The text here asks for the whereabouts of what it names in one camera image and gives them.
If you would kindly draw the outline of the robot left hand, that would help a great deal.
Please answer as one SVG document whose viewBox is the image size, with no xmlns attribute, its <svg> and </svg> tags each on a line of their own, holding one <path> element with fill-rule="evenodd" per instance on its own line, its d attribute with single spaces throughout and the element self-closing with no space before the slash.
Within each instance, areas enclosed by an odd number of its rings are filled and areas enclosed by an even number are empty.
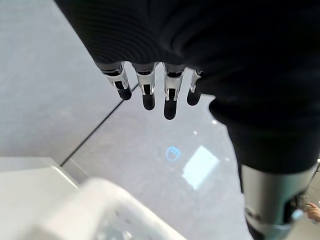
<svg viewBox="0 0 320 240">
<path fill-rule="evenodd" d="M 123 62 L 151 110 L 155 63 L 165 66 L 164 116 L 214 97 L 237 159 L 245 220 L 255 240 L 282 240 L 320 153 L 320 3 L 317 0 L 58 0 L 57 6 L 124 100 Z"/>
</svg>

